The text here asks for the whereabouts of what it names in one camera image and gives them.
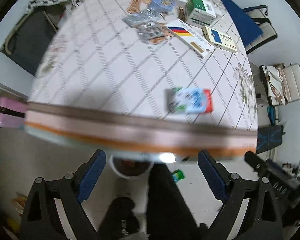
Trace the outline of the blue cartoon tissue pack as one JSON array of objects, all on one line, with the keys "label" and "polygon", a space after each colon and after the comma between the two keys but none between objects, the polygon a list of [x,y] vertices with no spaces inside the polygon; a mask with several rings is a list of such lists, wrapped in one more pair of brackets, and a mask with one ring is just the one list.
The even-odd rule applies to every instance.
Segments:
[{"label": "blue cartoon tissue pack", "polygon": [[163,13],[163,14],[169,14],[170,12],[172,12],[174,7],[175,7],[174,0],[152,0],[148,5],[149,9],[157,13]]}]

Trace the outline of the green yellow plastic bag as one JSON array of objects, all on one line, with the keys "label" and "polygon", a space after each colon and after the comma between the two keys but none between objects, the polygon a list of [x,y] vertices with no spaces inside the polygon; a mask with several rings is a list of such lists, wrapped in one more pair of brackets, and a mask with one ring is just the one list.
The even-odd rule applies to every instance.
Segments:
[{"label": "green yellow plastic bag", "polygon": [[182,170],[175,170],[172,172],[172,177],[175,183],[177,183],[180,180],[185,179],[185,174]]}]

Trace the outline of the beige cushioned chair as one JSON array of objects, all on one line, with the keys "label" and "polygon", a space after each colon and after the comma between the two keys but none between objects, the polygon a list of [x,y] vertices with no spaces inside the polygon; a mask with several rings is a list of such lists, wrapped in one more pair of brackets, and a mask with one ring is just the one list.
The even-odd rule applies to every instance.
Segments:
[{"label": "beige cushioned chair", "polygon": [[300,100],[300,64],[261,65],[259,71],[270,106],[285,106]]}]

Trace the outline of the pink suitcase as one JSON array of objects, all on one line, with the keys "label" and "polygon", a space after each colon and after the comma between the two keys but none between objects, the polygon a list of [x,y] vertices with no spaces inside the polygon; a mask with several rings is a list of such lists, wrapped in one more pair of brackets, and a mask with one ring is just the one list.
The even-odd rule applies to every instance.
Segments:
[{"label": "pink suitcase", "polygon": [[0,97],[0,128],[22,128],[26,112],[27,104]]}]

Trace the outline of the red blue white carton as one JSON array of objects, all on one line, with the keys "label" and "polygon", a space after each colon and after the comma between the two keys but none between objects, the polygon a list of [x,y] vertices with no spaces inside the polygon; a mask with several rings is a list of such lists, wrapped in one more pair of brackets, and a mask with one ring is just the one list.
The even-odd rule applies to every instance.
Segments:
[{"label": "red blue white carton", "polygon": [[213,112],[211,90],[174,87],[166,90],[167,109],[175,114],[206,114]]}]

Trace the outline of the blue folder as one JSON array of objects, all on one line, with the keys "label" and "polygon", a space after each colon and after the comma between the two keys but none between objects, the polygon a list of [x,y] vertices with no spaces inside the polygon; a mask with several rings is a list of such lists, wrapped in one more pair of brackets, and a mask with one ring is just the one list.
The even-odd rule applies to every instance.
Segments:
[{"label": "blue folder", "polygon": [[262,35],[261,28],[235,2],[221,1],[231,16],[245,47]]}]

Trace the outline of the cream blue medicine box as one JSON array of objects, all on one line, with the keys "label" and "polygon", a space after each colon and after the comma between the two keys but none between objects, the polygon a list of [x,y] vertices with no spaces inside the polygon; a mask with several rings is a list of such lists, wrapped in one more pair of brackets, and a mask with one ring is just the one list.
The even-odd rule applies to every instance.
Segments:
[{"label": "cream blue medicine box", "polygon": [[220,33],[210,27],[203,26],[202,32],[204,38],[214,47],[226,50],[231,53],[237,53],[237,47],[231,36]]}]

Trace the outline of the white box with flag stripes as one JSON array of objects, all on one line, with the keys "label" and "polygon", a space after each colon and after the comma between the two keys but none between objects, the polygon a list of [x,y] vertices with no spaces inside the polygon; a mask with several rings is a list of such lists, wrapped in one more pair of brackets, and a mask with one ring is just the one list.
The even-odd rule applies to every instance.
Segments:
[{"label": "white box with flag stripes", "polygon": [[165,28],[200,57],[206,57],[213,49],[213,46],[205,38],[180,19],[166,23]]}]

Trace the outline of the patterned round tablecloth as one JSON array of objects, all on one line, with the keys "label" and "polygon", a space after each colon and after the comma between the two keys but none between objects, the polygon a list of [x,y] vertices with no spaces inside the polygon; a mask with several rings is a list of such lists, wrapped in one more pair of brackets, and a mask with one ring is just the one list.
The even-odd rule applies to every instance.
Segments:
[{"label": "patterned round tablecloth", "polygon": [[[85,0],[54,36],[37,69],[25,130],[40,139],[84,141],[120,152],[242,156],[257,146],[253,75],[237,28],[221,0],[214,30],[237,53],[213,47],[200,57],[167,33],[142,42],[122,19],[151,0]],[[211,90],[213,112],[175,114],[166,90]]]}]

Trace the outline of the green white medicine box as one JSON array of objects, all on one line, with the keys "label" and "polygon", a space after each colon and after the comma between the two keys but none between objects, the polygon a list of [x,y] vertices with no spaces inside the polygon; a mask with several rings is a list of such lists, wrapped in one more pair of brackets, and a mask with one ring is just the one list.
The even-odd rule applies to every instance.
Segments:
[{"label": "green white medicine box", "polygon": [[217,18],[212,4],[206,0],[188,0],[184,15],[187,24],[198,28],[210,26]]}]

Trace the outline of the silver blister pack lower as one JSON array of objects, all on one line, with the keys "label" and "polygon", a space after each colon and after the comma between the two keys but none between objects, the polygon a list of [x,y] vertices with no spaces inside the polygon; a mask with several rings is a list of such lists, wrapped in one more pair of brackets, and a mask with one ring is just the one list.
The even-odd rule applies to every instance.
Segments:
[{"label": "silver blister pack lower", "polygon": [[138,26],[137,33],[142,42],[165,36],[162,26],[157,22],[147,22]]}]

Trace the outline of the silver blister pack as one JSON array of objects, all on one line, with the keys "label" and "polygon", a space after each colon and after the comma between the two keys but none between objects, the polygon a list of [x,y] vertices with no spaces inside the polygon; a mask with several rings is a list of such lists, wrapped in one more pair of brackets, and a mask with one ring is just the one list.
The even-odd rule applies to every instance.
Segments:
[{"label": "silver blister pack", "polygon": [[162,26],[157,22],[147,22],[138,26],[137,33],[142,42],[165,36]]},{"label": "silver blister pack", "polygon": [[145,9],[140,12],[135,12],[125,16],[122,21],[125,22],[129,27],[135,28],[145,23],[155,21],[158,17],[159,15],[155,11],[151,9]]}]

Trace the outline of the small white box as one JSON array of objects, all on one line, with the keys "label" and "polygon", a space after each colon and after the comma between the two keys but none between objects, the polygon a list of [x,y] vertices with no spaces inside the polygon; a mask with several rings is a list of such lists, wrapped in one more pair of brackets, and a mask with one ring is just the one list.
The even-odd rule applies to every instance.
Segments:
[{"label": "small white box", "polygon": [[183,7],[187,3],[187,0],[174,0],[174,2],[176,6]]}]

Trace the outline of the silver blister pack upper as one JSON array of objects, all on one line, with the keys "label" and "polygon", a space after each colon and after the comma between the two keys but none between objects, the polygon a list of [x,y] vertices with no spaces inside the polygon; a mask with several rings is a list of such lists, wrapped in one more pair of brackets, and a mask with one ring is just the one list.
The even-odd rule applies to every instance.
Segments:
[{"label": "silver blister pack upper", "polygon": [[159,15],[155,11],[151,9],[145,9],[140,12],[135,12],[125,16],[122,21],[125,22],[129,27],[135,28],[145,23],[155,21],[158,17]]}]

